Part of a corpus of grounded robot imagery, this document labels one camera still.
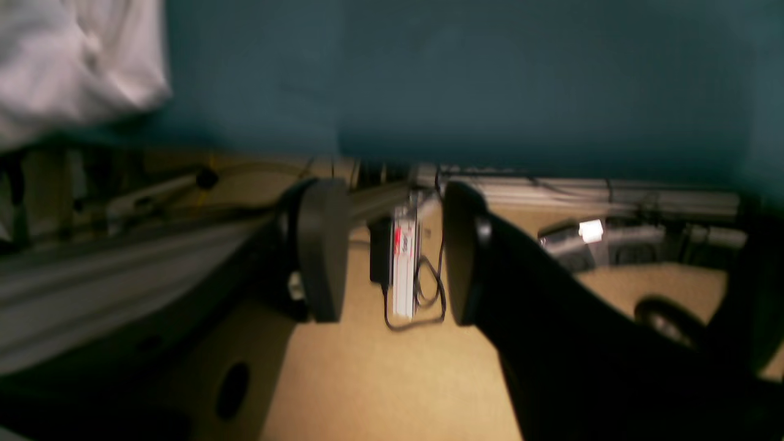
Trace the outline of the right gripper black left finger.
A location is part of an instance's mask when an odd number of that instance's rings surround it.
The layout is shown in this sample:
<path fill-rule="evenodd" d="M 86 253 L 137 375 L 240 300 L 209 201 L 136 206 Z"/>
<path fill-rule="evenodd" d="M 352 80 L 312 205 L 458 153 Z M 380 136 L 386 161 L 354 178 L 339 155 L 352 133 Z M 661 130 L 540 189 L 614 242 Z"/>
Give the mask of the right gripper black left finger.
<path fill-rule="evenodd" d="M 2 439 L 257 440 L 299 323 L 336 323 L 336 179 L 2 258 Z"/>

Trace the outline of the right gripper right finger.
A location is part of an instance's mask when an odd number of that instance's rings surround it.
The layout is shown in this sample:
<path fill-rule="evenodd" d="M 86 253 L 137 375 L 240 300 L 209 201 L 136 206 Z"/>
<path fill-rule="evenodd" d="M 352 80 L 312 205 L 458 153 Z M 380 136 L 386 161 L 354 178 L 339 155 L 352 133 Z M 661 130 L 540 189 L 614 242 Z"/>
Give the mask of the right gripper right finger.
<path fill-rule="evenodd" d="M 495 347 L 526 440 L 781 440 L 782 216 L 748 221 L 727 293 L 693 347 L 637 324 L 488 209 L 443 199 L 454 320 Z"/>

